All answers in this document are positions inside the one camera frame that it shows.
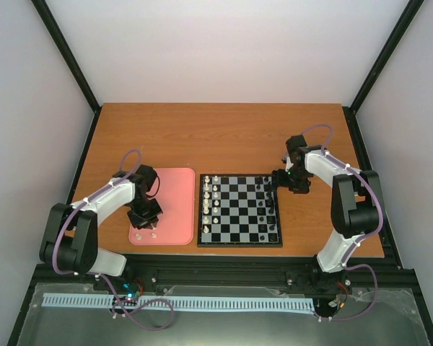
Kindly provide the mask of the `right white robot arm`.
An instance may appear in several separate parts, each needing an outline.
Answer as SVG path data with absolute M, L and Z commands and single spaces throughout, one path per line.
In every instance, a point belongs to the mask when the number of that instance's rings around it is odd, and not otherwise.
M 384 226 L 380 178 L 372 170 L 342 162 L 322 146 L 308 146 L 302 135 L 289 138 L 286 149 L 282 159 L 286 166 L 272 173 L 273 185 L 307 194 L 310 178 L 318 177 L 332 189 L 333 231 L 316 260 L 321 272 L 340 272 L 356 248 Z

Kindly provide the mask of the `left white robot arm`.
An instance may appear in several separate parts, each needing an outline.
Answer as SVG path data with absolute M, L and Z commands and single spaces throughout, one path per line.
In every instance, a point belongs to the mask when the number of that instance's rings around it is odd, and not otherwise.
M 119 253 L 98 247 L 98 227 L 126 206 L 135 229 L 155 229 L 162 209 L 149 191 L 160 183 L 156 171 L 140 165 L 135 172 L 119 171 L 90 196 L 72 204 L 55 204 L 48 215 L 39 258 L 59 275 L 109 275 L 120 290 L 136 281 L 135 271 Z

